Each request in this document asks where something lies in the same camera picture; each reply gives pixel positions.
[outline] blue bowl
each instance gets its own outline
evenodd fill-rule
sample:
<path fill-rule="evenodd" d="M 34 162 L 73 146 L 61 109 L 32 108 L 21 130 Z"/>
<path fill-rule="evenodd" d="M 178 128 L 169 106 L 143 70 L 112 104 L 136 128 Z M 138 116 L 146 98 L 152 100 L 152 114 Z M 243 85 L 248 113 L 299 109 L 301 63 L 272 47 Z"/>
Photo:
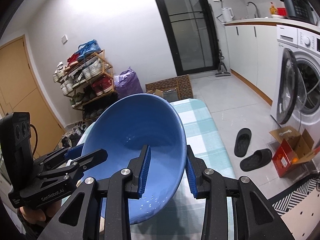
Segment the blue bowl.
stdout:
<path fill-rule="evenodd" d="M 111 177 L 140 155 L 144 144 L 151 147 L 151 163 L 146 190 L 139 200 L 129 199 L 130 224 L 156 215 L 173 197 L 184 172 L 187 143 L 175 109 L 164 99 L 136 94 L 109 107 L 95 122 L 84 143 L 82 156 L 99 148 L 108 159 L 86 171 L 83 180 Z M 104 217 L 106 200 L 101 215 Z"/>

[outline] washing machine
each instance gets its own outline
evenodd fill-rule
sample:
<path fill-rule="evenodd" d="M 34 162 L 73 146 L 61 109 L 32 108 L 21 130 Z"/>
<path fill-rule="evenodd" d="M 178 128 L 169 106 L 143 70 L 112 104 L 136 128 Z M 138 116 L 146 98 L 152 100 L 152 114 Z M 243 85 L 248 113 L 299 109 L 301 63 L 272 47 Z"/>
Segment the washing machine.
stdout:
<path fill-rule="evenodd" d="M 320 146 L 320 35 L 277 26 L 278 74 L 271 116 L 280 126 L 307 129 Z M 320 158 L 316 166 L 320 168 Z"/>

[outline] ironing board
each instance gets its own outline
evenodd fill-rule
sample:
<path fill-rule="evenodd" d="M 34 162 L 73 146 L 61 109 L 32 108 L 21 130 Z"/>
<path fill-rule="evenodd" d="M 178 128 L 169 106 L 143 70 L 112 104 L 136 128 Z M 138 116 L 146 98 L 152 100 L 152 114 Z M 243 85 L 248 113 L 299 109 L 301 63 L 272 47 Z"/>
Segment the ironing board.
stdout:
<path fill-rule="evenodd" d="M 222 176 L 235 178 L 231 162 L 218 129 L 204 102 L 185 99 L 171 103 L 178 112 L 187 144 L 191 145 L 195 157 L 205 161 L 208 168 L 218 171 Z M 78 144 L 84 143 L 91 124 Z M 228 197 L 228 239 L 234 239 L 231 198 Z M 196 200 L 190 193 L 188 179 L 184 172 L 176 194 L 166 207 L 153 218 L 131 225 L 132 240 L 199 240 L 204 219 L 205 200 Z"/>

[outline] washing machine door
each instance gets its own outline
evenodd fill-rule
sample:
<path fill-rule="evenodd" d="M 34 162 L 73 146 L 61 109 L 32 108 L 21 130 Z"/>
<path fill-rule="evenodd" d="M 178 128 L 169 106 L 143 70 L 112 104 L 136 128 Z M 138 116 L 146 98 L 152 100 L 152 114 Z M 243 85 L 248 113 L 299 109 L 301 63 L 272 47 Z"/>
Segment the washing machine door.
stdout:
<path fill-rule="evenodd" d="M 298 95 L 298 65 L 292 50 L 284 48 L 276 121 L 285 124 L 294 110 Z"/>

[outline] white ceiling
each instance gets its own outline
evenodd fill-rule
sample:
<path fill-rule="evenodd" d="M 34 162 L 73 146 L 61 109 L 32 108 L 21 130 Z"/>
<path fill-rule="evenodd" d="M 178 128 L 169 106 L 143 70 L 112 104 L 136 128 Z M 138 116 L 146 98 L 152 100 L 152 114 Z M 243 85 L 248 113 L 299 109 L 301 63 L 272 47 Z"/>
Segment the white ceiling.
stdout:
<path fill-rule="evenodd" d="M 23 29 L 45 1 L 46 0 L 24 0 L 13 15 L 4 35 Z"/>

